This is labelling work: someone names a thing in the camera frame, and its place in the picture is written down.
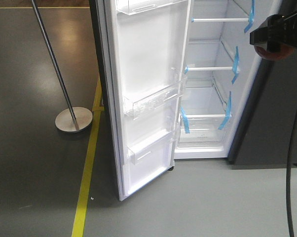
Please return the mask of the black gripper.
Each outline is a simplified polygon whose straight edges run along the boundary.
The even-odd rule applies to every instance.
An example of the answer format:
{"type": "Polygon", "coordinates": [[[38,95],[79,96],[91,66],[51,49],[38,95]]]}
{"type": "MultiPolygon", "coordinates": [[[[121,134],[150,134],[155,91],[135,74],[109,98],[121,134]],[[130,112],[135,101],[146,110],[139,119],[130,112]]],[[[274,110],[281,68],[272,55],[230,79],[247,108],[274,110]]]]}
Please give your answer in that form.
{"type": "Polygon", "coordinates": [[[274,14],[250,32],[250,45],[267,52],[280,52],[286,45],[297,49],[297,10],[288,14],[274,14]]]}

